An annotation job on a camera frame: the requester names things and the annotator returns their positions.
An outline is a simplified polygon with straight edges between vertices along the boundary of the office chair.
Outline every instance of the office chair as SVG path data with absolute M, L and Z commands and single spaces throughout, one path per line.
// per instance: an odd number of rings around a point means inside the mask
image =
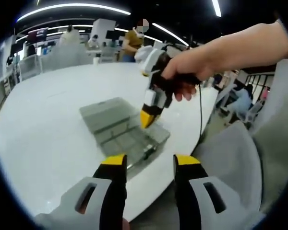
M 99 62 L 100 63 L 115 62 L 115 52 L 116 48 L 103 47 Z
M 31 55 L 19 62 L 20 81 L 27 80 L 41 73 L 38 56 Z
M 243 123 L 252 125 L 262 106 L 263 104 L 261 102 L 256 102 L 256 104 L 245 115 L 237 113 L 237 117 Z

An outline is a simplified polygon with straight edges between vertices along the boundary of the fluorescent light strip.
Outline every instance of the fluorescent light strip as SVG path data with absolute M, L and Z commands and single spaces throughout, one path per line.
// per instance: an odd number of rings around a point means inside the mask
M 162 26 L 153 23 L 153 25 L 157 28 L 159 28 L 160 30 L 163 30 L 165 33 L 168 33 L 169 35 L 173 36 L 174 38 L 176 38 L 178 41 L 180 41 L 181 43 L 183 43 L 186 46 L 189 46 L 188 43 L 186 43 L 185 41 L 183 41 L 180 37 L 178 37 L 177 35 L 173 34 L 171 31 L 167 30 L 166 28 L 163 28 Z
M 147 38 L 149 38 L 149 39 L 152 39 L 152 40 L 154 40 L 154 41 L 156 41 L 156 42 L 161 42 L 161 43 L 163 43 L 162 41 L 160 41 L 160 40 L 158 40 L 158 39 L 155 39 L 154 37 L 150 37 L 150 36 L 147 36 L 147 35 L 144 35 L 144 37 L 147 37 Z
M 48 28 L 48 30 L 55 30 L 55 29 L 61 29 L 61 28 L 67 28 L 67 27 L 68 27 L 67 25 L 61 25 L 61 26 Z
M 17 22 L 21 21 L 22 19 L 31 16 L 33 14 L 42 12 L 42 11 L 47 11 L 55 8 L 60 8 L 60 7 L 76 7 L 76 6 L 83 6 L 83 7 L 94 7 L 94 8 L 102 8 L 110 11 L 116 11 L 119 13 L 123 13 L 126 15 L 130 15 L 131 13 L 128 11 L 123 11 L 117 8 L 109 7 L 109 6 L 103 6 L 103 5 L 97 5 L 97 4 L 88 4 L 88 3 L 66 3 L 66 4 L 59 4 L 59 5 L 53 5 L 53 6 L 47 6 L 29 13 L 26 13 L 25 15 L 21 16 L 20 18 L 17 19 Z
M 73 27 L 93 27 L 93 25 L 72 25 Z M 61 25 L 56 27 L 48 28 L 48 30 L 55 30 L 55 29 L 61 29 L 61 28 L 67 28 L 67 25 Z
M 48 27 L 44 27 L 44 28 L 40 28 L 40 29 L 36 29 L 36 30 L 31 30 L 31 31 L 28 32 L 28 34 L 32 33 L 32 32 L 35 32 L 35 31 L 46 30 L 46 29 L 48 29 Z
M 47 36 L 61 35 L 62 33 L 65 33 L 65 32 L 55 32 L 55 33 L 47 34 Z
M 80 33 L 85 33 L 85 30 L 79 30 L 79 32 Z M 47 36 L 61 35 L 63 33 L 65 33 L 65 31 L 64 32 L 55 32 L 55 33 L 47 34 Z
M 114 28 L 114 30 L 123 31 L 123 32 L 128 32 L 128 30 L 120 29 L 120 28 Z
M 93 25 L 72 25 L 73 27 L 93 27 Z
M 26 36 L 23 36 L 23 37 L 21 37 L 21 38 L 17 39 L 17 40 L 15 41 L 15 43 L 16 43 L 16 42 L 19 42 L 19 41 L 21 41 L 21 40 L 23 40 L 23 39 L 25 39 L 25 38 L 27 38 L 27 37 L 28 37 L 28 35 L 26 35 Z
M 120 28 L 114 28 L 114 30 L 123 31 L 123 32 L 128 32 L 128 30 L 120 29 Z M 158 40 L 158 39 L 156 39 L 156 38 L 154 38 L 154 37 L 150 37 L 150 36 L 147 36 L 147 35 L 144 35 L 144 37 L 147 37 L 147 38 L 149 38 L 149 39 L 152 39 L 152 40 L 154 40 L 154 41 L 156 41 L 156 42 L 161 42 L 161 43 L 163 43 L 162 41 L 160 41 L 160 40 Z
M 22 34 L 23 32 L 28 31 L 28 30 L 31 30 L 31 29 L 33 29 L 33 28 L 35 28 L 35 27 L 38 27 L 38 26 L 46 25 L 46 24 L 49 24 L 49 23 L 70 21 L 70 20 L 87 20 L 87 21 L 93 21 L 93 20 L 95 20 L 95 19 L 94 19 L 94 18 L 65 18 L 65 19 L 59 19 L 59 20 L 52 20 L 52 21 L 48 21 L 48 22 L 45 22 L 45 23 L 40 23 L 40 24 L 31 26 L 31 27 L 29 27 L 29 28 L 26 28 L 26 29 L 20 31 L 19 34 Z
M 217 0 L 212 0 L 212 4 L 215 9 L 216 15 L 218 17 L 222 17 L 219 2 Z

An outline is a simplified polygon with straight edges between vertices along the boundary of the white tabletop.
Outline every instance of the white tabletop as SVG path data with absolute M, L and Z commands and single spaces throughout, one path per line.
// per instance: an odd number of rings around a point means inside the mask
M 87 65 L 41 74 L 16 85 L 0 112 L 0 162 L 10 186 L 35 216 L 49 213 L 105 158 L 79 108 L 121 97 L 139 110 L 148 78 L 134 63 Z M 202 89 L 203 130 L 217 91 Z M 190 155 L 199 139 L 199 96 L 173 100 L 158 121 L 170 131 L 162 153 L 127 182 L 124 217 L 143 212 L 173 180 L 175 153 Z

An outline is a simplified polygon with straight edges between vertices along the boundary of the yellow shirt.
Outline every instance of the yellow shirt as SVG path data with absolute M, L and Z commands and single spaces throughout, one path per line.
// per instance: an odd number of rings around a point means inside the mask
M 130 30 L 125 34 L 125 39 L 129 40 L 129 45 L 133 48 L 139 49 L 143 44 L 144 38 L 138 37 L 135 31 Z M 134 56 L 135 52 L 125 50 L 125 54 Z

